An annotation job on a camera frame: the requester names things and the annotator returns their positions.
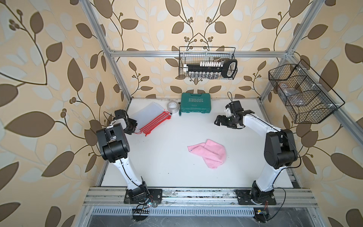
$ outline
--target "white tabletop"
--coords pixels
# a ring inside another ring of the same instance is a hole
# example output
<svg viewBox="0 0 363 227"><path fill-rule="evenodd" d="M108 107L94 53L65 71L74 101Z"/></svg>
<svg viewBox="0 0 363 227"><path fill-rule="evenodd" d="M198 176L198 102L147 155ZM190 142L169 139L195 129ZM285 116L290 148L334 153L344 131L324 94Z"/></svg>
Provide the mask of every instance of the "white tabletop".
<svg viewBox="0 0 363 227"><path fill-rule="evenodd" d="M170 100L133 99L129 116L156 102L166 108ZM263 119L256 100L242 99L245 110L252 110ZM128 153L135 172L140 174L148 187L251 187L266 163L265 138L252 129L230 129L214 125L217 115L224 115L228 99L212 100L210 113L173 114L157 126L151 134L126 135L130 144ZM202 157L188 152L187 146L213 140L226 149L226 162L217 169L210 169ZM108 165L102 186L126 186L121 173ZM276 187L292 187L289 176L283 171L276 180Z"/></svg>

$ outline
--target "wallpaper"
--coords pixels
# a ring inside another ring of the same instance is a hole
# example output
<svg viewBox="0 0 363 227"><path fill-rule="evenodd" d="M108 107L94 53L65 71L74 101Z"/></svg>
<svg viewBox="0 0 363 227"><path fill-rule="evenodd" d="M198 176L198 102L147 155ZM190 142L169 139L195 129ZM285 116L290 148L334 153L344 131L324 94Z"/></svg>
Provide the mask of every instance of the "wallpaper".
<svg viewBox="0 0 363 227"><path fill-rule="evenodd" d="M93 34L78 1L0 0L0 226L69 227L95 185L126 101Z"/></svg>
<svg viewBox="0 0 363 227"><path fill-rule="evenodd" d="M259 97L268 82L268 71L277 66L276 58L237 58L233 80L192 79L179 76L174 58L116 58L132 97L180 98L182 92L210 93L212 98Z"/></svg>
<svg viewBox="0 0 363 227"><path fill-rule="evenodd" d="M309 0L91 0L114 50L286 50Z"/></svg>
<svg viewBox="0 0 363 227"><path fill-rule="evenodd" d="M346 101L342 108L363 127L363 2L325 1L305 35L295 54L321 74L324 87L339 93ZM313 191L326 223L363 226L362 147L333 115L320 124L296 125L274 92L264 105L273 124L294 132L302 156L298 178Z"/></svg>

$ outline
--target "tape roll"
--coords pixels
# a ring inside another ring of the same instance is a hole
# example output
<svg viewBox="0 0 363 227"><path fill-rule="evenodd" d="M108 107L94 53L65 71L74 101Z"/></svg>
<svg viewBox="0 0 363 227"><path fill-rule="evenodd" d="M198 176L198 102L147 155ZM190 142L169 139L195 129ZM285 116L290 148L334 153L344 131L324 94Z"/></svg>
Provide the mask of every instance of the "tape roll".
<svg viewBox="0 0 363 227"><path fill-rule="evenodd" d="M169 102L167 105L167 109L170 113L175 114L179 112L179 104L177 102Z"/></svg>

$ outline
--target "black wire basket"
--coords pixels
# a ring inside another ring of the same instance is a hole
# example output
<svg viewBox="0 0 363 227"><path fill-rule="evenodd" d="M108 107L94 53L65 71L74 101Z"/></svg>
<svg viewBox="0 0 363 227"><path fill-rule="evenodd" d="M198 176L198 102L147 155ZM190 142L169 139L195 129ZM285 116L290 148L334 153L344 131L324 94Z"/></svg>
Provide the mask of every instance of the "black wire basket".
<svg viewBox="0 0 363 227"><path fill-rule="evenodd" d="M234 47L179 47L179 77L233 80L237 74Z"/></svg>
<svg viewBox="0 0 363 227"><path fill-rule="evenodd" d="M301 61L298 64L285 64L271 69L269 81L294 123L318 124L344 105L345 102L311 67L309 68L320 77L321 84L310 78L306 72L308 64ZM327 91L334 92L341 102L334 102Z"/></svg>

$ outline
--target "pink cloth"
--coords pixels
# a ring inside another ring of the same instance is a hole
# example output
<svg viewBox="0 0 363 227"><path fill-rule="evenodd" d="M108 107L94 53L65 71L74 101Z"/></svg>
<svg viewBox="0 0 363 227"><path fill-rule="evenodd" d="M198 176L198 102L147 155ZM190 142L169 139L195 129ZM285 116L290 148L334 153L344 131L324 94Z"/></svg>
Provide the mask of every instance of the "pink cloth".
<svg viewBox="0 0 363 227"><path fill-rule="evenodd" d="M188 151L203 157L206 165L211 169L216 169L226 160L226 150L224 146L210 139L208 139L206 143L188 146Z"/></svg>

